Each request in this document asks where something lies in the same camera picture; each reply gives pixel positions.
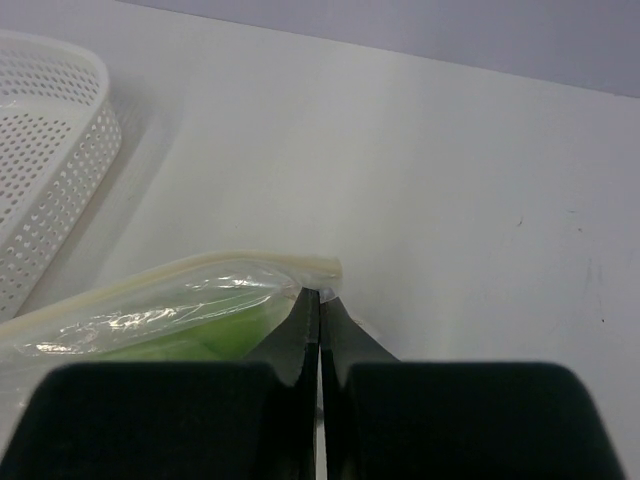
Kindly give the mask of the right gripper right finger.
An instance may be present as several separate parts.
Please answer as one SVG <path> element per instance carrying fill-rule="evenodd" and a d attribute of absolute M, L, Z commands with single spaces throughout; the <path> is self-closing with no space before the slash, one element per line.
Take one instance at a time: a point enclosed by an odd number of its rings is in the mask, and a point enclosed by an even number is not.
<path fill-rule="evenodd" d="M 408 362 L 320 308 L 332 479 L 620 479 L 591 395 L 545 362 Z"/>

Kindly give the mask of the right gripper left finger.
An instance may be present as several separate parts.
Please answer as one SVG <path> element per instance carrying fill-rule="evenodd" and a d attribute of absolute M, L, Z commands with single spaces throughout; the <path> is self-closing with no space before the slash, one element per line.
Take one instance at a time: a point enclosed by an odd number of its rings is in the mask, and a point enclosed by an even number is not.
<path fill-rule="evenodd" d="M 92 362 L 38 385 L 5 479 L 312 479 L 320 296 L 227 362 Z"/>

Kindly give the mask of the green cabbage toy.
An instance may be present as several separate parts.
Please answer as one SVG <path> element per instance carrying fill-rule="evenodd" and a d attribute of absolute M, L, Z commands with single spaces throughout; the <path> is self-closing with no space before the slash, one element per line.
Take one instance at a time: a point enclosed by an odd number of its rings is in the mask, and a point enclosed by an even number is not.
<path fill-rule="evenodd" d="M 97 354 L 96 361 L 236 360 L 256 347 L 290 313 L 289 300 L 265 302 L 180 332 Z"/>

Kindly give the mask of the clear dotted zip bag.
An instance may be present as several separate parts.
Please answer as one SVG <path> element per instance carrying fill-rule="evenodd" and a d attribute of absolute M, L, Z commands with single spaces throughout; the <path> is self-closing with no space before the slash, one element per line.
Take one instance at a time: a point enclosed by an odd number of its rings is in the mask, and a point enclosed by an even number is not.
<path fill-rule="evenodd" d="M 206 254 L 134 275 L 1 325 L 1 438 L 7 440 L 51 370 L 180 332 L 304 289 L 335 298 L 335 258 L 257 252 Z"/>

